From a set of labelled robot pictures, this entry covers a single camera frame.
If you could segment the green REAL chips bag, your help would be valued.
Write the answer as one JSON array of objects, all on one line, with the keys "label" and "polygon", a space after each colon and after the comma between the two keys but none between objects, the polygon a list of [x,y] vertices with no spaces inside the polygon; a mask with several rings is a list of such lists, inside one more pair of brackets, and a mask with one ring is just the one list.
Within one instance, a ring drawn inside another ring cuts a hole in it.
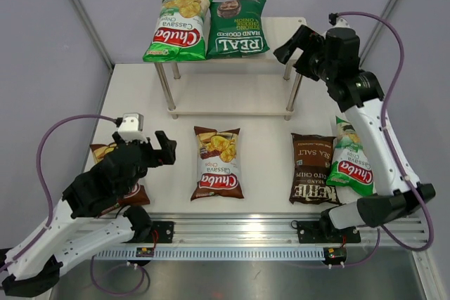
[{"label": "green REAL chips bag", "polygon": [[269,50],[262,27],[266,0],[212,2],[207,59],[244,58]]}]

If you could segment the green Chuba cassava chips bag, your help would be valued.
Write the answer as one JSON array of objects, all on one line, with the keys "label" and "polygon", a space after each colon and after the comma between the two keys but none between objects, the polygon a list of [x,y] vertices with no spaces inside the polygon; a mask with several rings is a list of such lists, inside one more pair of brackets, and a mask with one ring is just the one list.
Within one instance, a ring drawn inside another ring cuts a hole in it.
[{"label": "green Chuba cassava chips bag", "polygon": [[143,55],[146,63],[206,59],[204,25],[213,0],[161,0],[152,41]]}]

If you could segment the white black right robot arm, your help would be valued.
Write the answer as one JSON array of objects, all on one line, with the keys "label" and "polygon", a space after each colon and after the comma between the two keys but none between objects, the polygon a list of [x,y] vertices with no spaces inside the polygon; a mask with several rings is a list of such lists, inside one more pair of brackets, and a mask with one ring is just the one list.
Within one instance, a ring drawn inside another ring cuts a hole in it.
[{"label": "white black right robot arm", "polygon": [[359,67],[360,39],[348,27],[330,28],[319,34],[306,25],[274,51],[286,64],[296,50],[301,54],[293,67],[300,76],[322,80],[328,95],[355,128],[373,172],[375,194],[322,212],[319,232],[327,241],[337,240],[347,228],[381,227],[409,216],[436,195],[430,183],[421,183],[409,166],[387,115],[387,97],[377,77]]}]

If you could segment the brown Chuba barbeque bag centre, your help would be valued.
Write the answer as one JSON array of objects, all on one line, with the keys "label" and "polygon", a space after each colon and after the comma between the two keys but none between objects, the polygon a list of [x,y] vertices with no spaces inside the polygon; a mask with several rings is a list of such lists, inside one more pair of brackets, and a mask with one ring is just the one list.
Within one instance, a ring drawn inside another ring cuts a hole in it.
[{"label": "brown Chuba barbeque bag centre", "polygon": [[191,200],[206,197],[243,199],[238,161],[240,129],[218,131],[195,126],[198,142],[196,187]]}]

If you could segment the brown Kettle sea salt bag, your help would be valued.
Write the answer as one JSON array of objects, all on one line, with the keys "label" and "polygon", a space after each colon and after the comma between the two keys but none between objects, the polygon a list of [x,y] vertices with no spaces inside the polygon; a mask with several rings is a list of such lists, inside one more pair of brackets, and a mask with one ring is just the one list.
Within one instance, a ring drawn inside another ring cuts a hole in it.
[{"label": "brown Kettle sea salt bag", "polygon": [[289,201],[339,205],[336,189],[327,185],[333,159],[333,136],[292,133],[294,175]]}]

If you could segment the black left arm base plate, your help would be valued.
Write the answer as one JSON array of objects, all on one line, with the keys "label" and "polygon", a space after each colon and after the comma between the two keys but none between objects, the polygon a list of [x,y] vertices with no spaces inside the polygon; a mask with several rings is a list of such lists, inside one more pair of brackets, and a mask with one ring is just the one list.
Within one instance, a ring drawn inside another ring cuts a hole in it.
[{"label": "black left arm base plate", "polygon": [[128,243],[153,244],[157,240],[158,244],[171,244],[174,237],[173,221],[154,221],[153,227],[145,239],[131,239]]}]

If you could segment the aluminium mounting rail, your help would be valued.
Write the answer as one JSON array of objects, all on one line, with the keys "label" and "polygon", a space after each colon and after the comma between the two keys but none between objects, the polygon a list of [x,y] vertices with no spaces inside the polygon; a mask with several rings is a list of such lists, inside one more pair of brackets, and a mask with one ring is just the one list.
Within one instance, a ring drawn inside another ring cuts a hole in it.
[{"label": "aluminium mounting rail", "polygon": [[[321,211],[331,204],[291,205],[287,212],[218,212],[218,213],[170,213],[147,208],[154,221],[174,222],[174,246],[231,247],[231,246],[293,246],[299,244],[292,221],[315,221]],[[88,221],[68,237],[78,239],[113,221],[112,216]],[[412,215],[386,225],[403,243],[419,247],[426,243],[428,230],[422,216]],[[376,230],[362,228],[359,231],[361,246],[375,244]]]}]

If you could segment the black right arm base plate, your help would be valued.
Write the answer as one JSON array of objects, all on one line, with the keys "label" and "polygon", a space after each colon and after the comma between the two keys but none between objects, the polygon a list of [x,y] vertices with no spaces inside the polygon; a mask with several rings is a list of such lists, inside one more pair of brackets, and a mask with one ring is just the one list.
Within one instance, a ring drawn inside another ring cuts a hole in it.
[{"label": "black right arm base plate", "polygon": [[290,227],[297,232],[300,244],[359,244],[361,236],[359,231],[353,228],[342,230],[326,230],[319,221],[290,222]]}]

